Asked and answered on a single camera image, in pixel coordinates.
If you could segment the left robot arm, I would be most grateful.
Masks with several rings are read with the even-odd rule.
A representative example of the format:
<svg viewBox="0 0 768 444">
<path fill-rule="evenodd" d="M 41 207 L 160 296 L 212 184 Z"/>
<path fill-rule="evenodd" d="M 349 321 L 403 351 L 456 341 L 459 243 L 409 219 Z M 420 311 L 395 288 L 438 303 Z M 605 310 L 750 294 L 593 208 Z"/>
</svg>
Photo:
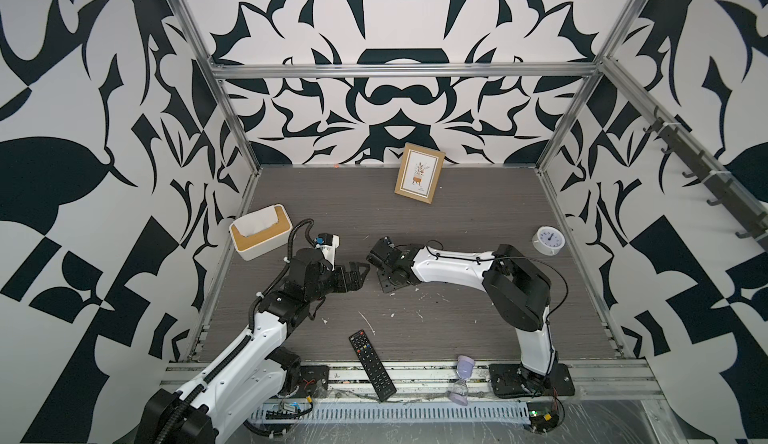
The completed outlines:
<svg viewBox="0 0 768 444">
<path fill-rule="evenodd" d="M 362 288 L 371 266 L 336 265 L 325 247 L 298 250 L 248 310 L 248 324 L 206 368 L 144 407 L 138 443 L 224 443 L 269 398 L 298 386 L 301 359 L 283 344 L 331 293 Z"/>
</svg>

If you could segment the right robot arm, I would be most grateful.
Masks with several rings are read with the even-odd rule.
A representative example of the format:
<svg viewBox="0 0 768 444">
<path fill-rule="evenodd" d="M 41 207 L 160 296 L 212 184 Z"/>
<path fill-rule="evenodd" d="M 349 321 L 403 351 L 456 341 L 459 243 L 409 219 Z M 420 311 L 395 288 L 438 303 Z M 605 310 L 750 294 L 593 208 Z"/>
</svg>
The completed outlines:
<svg viewBox="0 0 768 444">
<path fill-rule="evenodd" d="M 483 291 L 516 332 L 521 367 L 545 377 L 557 363 L 551 338 L 551 280 L 510 244 L 496 250 L 458 252 L 427 244 L 396 245 L 380 238 L 366 256 L 382 283 L 393 289 L 446 283 Z"/>
</svg>

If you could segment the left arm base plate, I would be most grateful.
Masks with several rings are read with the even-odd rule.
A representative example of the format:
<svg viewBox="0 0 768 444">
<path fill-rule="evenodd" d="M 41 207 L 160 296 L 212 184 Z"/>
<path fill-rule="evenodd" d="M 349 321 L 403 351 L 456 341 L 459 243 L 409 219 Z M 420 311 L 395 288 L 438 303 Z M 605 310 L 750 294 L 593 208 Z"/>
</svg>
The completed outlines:
<svg viewBox="0 0 768 444">
<path fill-rule="evenodd" d="M 298 370 L 289 371 L 284 387 L 274 398 L 304 400 L 307 396 L 323 398 L 327 396 L 330 367 L 328 365 L 304 365 Z"/>
</svg>

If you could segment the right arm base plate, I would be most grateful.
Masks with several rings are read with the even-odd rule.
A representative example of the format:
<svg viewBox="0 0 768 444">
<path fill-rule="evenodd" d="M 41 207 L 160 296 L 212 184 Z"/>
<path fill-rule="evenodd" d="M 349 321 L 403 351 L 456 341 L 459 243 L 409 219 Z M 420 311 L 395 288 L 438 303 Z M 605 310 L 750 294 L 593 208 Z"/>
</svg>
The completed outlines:
<svg viewBox="0 0 768 444">
<path fill-rule="evenodd" d="M 491 389 L 500 399 L 536 398 L 576 394 L 569 368 L 556 363 L 547 375 L 539 375 L 521 364 L 490 364 Z"/>
</svg>

